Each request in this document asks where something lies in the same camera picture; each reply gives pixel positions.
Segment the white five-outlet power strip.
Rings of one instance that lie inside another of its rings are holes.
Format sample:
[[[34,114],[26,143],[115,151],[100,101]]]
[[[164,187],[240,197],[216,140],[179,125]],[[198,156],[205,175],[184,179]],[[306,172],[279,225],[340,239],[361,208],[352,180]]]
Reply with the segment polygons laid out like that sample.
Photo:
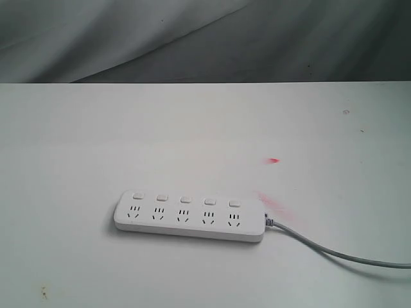
[[[122,231],[258,243],[265,214],[259,200],[130,190],[120,197],[113,218]]]

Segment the grey backdrop cloth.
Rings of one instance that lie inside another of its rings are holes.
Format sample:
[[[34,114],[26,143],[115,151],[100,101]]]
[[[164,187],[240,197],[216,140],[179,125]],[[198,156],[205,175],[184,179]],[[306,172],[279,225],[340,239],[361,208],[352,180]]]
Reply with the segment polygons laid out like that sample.
[[[409,79],[409,1],[1,2],[3,83]]]

